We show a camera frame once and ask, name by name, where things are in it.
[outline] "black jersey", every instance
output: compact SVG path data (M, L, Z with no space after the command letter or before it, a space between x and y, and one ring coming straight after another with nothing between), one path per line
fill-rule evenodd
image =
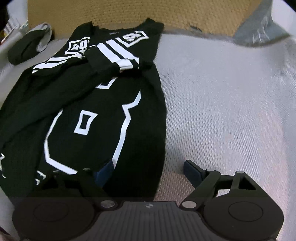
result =
M154 196L165 155L166 108L153 63L162 29L151 19L113 31L86 23L23 72L0 110L8 197L27 195L53 170L84 168L113 197Z

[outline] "silver bolt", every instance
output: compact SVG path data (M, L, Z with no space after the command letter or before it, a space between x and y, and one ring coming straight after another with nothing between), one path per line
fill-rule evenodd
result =
M115 206L115 202L113 202L112 200L104 200L101 201L101 206L104 208L111 208Z
M196 207L196 203L193 201L185 201L182 203L182 206L184 208L195 208Z

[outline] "brown woven wall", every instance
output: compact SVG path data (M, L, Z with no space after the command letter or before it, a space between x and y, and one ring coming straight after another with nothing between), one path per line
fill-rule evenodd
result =
M233 36L261 0L28 0L30 28L48 22L57 37L80 24L135 26L147 17L166 26Z

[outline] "brown carpet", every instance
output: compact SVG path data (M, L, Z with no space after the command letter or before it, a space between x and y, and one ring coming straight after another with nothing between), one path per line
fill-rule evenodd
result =
M190 29L233 36L261 0L28 0L30 28L43 22L56 37L67 37L92 21L105 28L134 27L147 17L166 28Z

